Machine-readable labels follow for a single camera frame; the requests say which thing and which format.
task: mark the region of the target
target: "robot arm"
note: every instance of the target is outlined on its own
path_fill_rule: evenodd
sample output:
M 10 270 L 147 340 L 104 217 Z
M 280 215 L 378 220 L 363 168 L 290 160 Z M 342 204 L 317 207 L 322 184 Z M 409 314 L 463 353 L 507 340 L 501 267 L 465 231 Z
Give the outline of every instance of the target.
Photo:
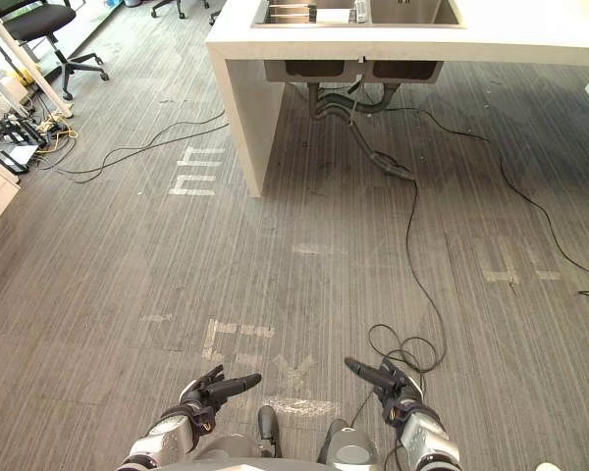
M 460 471 L 458 447 L 438 414 L 423 403 L 423 393 L 406 373 L 384 359 L 379 369 L 346 358 L 349 369 L 374 386 L 384 420 L 397 431 L 410 471 Z
M 219 365 L 192 381 L 182 391 L 179 404 L 166 410 L 134 443 L 116 471 L 146 471 L 183 461 L 196 448 L 200 436 L 212 433 L 216 412 L 227 398 L 251 389 L 261 380 L 257 373 L 225 380 L 223 365 Z

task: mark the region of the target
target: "white floor marking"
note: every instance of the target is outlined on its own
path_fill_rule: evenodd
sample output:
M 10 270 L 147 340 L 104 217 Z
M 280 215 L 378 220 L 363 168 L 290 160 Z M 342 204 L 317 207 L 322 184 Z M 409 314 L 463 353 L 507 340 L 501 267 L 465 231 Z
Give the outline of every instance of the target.
M 273 358 L 273 363 L 280 369 L 280 371 L 284 372 L 286 375 L 286 383 L 289 388 L 292 388 L 296 391 L 303 390 L 306 395 L 312 395 L 312 392 L 307 387 L 306 382 L 303 380 L 303 377 L 307 373 L 307 371 L 312 368 L 316 361 L 312 357 L 312 355 L 307 355 L 301 363 L 295 368 L 293 368 L 286 358 L 282 355 L 277 355 Z
M 205 334 L 205 341 L 203 342 L 203 353 L 201 355 L 203 358 L 213 361 L 224 360 L 225 355 L 214 349 L 216 334 L 219 333 L 230 335 L 239 333 L 241 336 L 256 336 L 262 340 L 268 340 L 273 337 L 275 331 L 270 327 L 250 326 L 248 324 L 242 324 L 239 326 L 235 323 L 224 323 L 217 321 L 216 319 L 210 319 L 207 326 L 207 333 Z M 235 361 L 236 363 L 256 367 L 262 362 L 262 355 L 237 352 Z
M 526 253 L 528 254 L 528 258 L 530 258 L 532 265 L 534 265 L 534 271 L 536 272 L 540 280 L 555 281 L 561 279 L 561 272 L 558 272 L 556 270 L 539 269 L 539 266 L 541 265 L 541 260 L 539 254 L 535 250 L 528 246 L 526 247 Z
M 183 162 L 182 160 L 178 160 L 177 161 L 177 165 L 179 165 L 179 162 Z M 190 160 L 188 162 L 184 162 L 183 166 L 190 166 L 190 167 L 220 167 L 223 163 L 222 162 L 216 162 L 216 161 L 211 161 L 211 160 Z
M 267 397 L 265 403 L 277 414 L 302 416 L 338 415 L 338 404 L 327 400 L 308 400 L 294 397 Z
M 236 363 L 256 368 L 260 365 L 261 362 L 261 355 L 251 355 L 249 353 L 236 353 Z
M 238 324 L 225 324 L 218 322 L 216 319 L 210 319 L 207 326 L 207 334 L 205 335 L 205 342 L 203 343 L 203 358 L 214 361 L 223 361 L 224 355 L 214 351 L 214 342 L 216 341 L 216 333 L 234 334 Z
M 485 245 L 486 241 L 481 239 L 476 239 L 474 241 L 474 247 L 477 252 L 478 263 L 480 264 L 480 268 L 482 269 L 482 276 L 487 282 L 507 282 L 509 284 L 519 284 L 519 276 L 517 275 L 516 271 L 512 267 L 512 257 L 509 253 L 509 248 L 506 245 L 506 241 L 499 239 L 498 240 L 498 248 L 500 249 L 500 253 L 502 254 L 502 258 L 504 259 L 504 265 L 506 267 L 505 271 L 494 271 L 491 270 L 490 263 L 488 261 L 488 257 L 486 255 L 486 248 Z
M 188 147 L 183 160 L 177 161 L 178 167 L 220 167 L 223 163 L 217 160 L 190 160 L 194 154 L 222 154 L 225 149 L 195 149 Z M 175 185 L 168 190 L 168 194 L 187 196 L 214 196 L 211 189 L 184 188 L 185 182 L 216 182 L 213 175 L 178 175 Z
M 168 190 L 168 194 L 188 194 L 192 196 L 213 196 L 216 193 L 211 189 L 195 189 L 195 188 L 183 188 L 185 182 L 195 182 L 195 175 L 178 175 L 175 186 Z
M 212 149 L 212 148 L 195 149 L 194 147 L 188 147 L 186 149 L 186 152 L 184 152 L 183 160 L 178 160 L 177 165 L 179 167 L 183 167 L 186 165 L 197 166 L 197 167 L 218 167 L 221 164 L 221 162 L 208 162 L 209 164 L 215 164 L 215 165 L 202 165 L 203 164 L 202 162 L 196 161 L 196 160 L 190 160 L 190 159 L 192 158 L 192 155 L 194 155 L 194 154 L 222 154 L 223 152 L 225 152 L 225 149 Z
M 216 177 L 213 175 L 185 175 L 191 182 L 215 182 Z
M 293 245 L 293 252 L 305 255 L 332 255 L 335 253 L 341 255 L 348 254 L 348 252 L 343 248 L 335 247 L 333 245 L 321 245 L 317 243 L 298 243 Z
M 243 336 L 258 336 L 266 339 L 271 339 L 275 335 L 275 331 L 272 331 L 270 327 L 248 326 L 247 324 L 240 326 L 240 333 Z
M 173 318 L 172 314 L 168 314 L 167 316 L 162 316 L 160 314 L 152 314 L 150 316 L 140 317 L 139 320 L 142 322 L 157 322 L 161 323 L 164 321 L 171 321 Z

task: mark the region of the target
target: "sink drain pipe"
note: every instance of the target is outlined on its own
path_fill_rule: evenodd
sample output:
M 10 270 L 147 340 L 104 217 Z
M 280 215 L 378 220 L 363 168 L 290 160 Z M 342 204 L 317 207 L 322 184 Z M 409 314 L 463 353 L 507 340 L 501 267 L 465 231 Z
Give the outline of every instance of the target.
M 357 103 L 355 110 L 360 111 L 362 113 L 377 113 L 378 111 L 384 110 L 388 106 L 388 103 L 390 102 L 391 98 L 393 97 L 393 93 L 395 93 L 395 90 L 397 90 L 397 86 L 395 88 L 391 89 L 391 91 L 387 92 L 388 89 L 387 89 L 387 86 L 385 85 L 384 86 L 384 97 L 382 98 L 382 100 L 379 103 L 376 103 L 374 105 L 366 105 L 364 103 Z M 351 134 L 353 134 L 353 137 L 355 138 L 355 141 L 357 142 L 357 144 L 360 146 L 360 148 L 364 151 L 364 153 L 366 154 L 368 159 L 375 166 L 377 166 L 379 169 L 381 169 L 387 175 L 399 177 L 400 179 L 408 180 L 409 182 L 415 181 L 414 175 L 412 174 L 412 172 L 409 169 L 397 164 L 397 162 L 394 162 L 392 160 L 392 158 L 390 158 L 389 156 L 386 156 L 385 154 L 373 149 L 373 147 L 371 147 L 371 145 L 368 143 L 368 141 L 364 138 L 364 136 L 362 135 L 362 132 L 360 131 L 360 128 L 351 119 L 351 115 L 349 114 L 349 112 L 343 107 L 344 105 L 348 107 L 349 102 L 350 102 L 350 106 L 353 106 L 353 103 L 354 103 L 353 100 L 351 100 L 350 98 L 348 98 L 346 96 L 338 95 L 336 93 L 326 95 L 323 98 L 321 98 L 321 100 L 319 100 L 318 99 L 319 84 L 318 83 L 309 83 L 307 85 L 307 87 L 308 87 L 308 105 L 309 105 L 310 118 L 312 118 L 315 121 L 321 121 L 330 115 L 337 116 L 338 118 L 342 119 L 345 122 L 345 124 L 348 126 L 349 130 L 351 131 Z M 338 101 L 340 101 L 341 104 L 339 104 L 337 102 L 335 97 L 331 98 L 330 100 L 326 100 L 326 98 L 330 98 L 332 95 L 336 95 L 336 96 L 340 97 L 341 100 L 338 100 Z
M 393 99 L 393 95 L 395 95 L 395 92 L 399 87 L 399 83 L 384 83 L 384 94 L 382 95 L 382 99 L 378 103 L 373 104 L 360 103 L 359 101 L 352 100 L 348 96 L 340 95 L 338 93 L 329 93 L 327 95 L 323 95 L 318 100 L 317 109 L 322 108 L 327 104 L 333 103 L 349 110 L 355 109 L 355 111 L 358 113 L 379 113 L 380 111 L 386 110 L 386 108 L 391 103 L 391 100 Z

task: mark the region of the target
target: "sink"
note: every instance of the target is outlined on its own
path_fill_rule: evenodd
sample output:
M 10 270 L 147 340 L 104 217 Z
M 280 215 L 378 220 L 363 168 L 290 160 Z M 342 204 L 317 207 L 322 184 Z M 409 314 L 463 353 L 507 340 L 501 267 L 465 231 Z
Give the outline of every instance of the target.
M 464 27 L 454 0 L 262 0 L 253 27 Z
M 253 27 L 464 27 L 454 0 L 262 0 Z M 441 61 L 265 60 L 268 81 L 433 83 Z

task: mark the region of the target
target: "black office chair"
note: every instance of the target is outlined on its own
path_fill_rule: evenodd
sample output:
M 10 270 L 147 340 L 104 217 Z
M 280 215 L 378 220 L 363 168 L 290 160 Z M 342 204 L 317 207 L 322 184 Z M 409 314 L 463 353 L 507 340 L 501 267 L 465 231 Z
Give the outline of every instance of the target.
M 177 2 L 177 12 L 179 13 L 179 18 L 181 20 L 184 20 L 186 18 L 186 14 L 181 11 L 181 0 L 161 0 L 161 2 L 159 2 L 157 5 L 155 5 L 150 10 L 150 16 L 153 17 L 153 18 L 157 18 L 157 9 L 159 7 L 163 7 L 164 5 L 168 5 L 172 1 L 176 1 Z M 207 0 L 203 0 L 203 7 L 205 7 L 205 9 L 208 9 L 209 8 L 209 3 L 207 3 Z
M 77 12 L 70 8 L 70 1 L 64 0 L 66 6 L 50 5 L 46 0 L 0 0 L 0 18 L 15 12 L 16 10 L 30 5 L 32 3 L 41 3 L 38 7 L 22 13 L 18 17 L 3 22 L 4 27 L 11 33 L 14 39 L 20 43 L 29 42 L 40 37 L 45 37 L 50 41 L 50 45 L 55 51 L 55 55 L 61 62 L 61 71 L 63 74 L 63 97 L 66 100 L 72 100 L 72 93 L 68 91 L 68 80 L 70 75 L 75 71 L 94 71 L 100 73 L 100 78 L 107 81 L 109 76 L 100 67 L 89 66 L 83 62 L 89 59 L 95 59 L 96 64 L 102 65 L 102 59 L 96 54 L 90 53 L 84 56 L 72 57 L 66 59 L 66 56 L 57 49 L 55 45 L 57 38 L 54 32 L 67 25 L 77 17 Z
M 216 19 L 220 15 L 220 12 L 221 12 L 221 10 L 218 10 L 217 12 L 214 12 L 209 15 L 209 25 L 210 26 L 214 26 L 216 24 Z

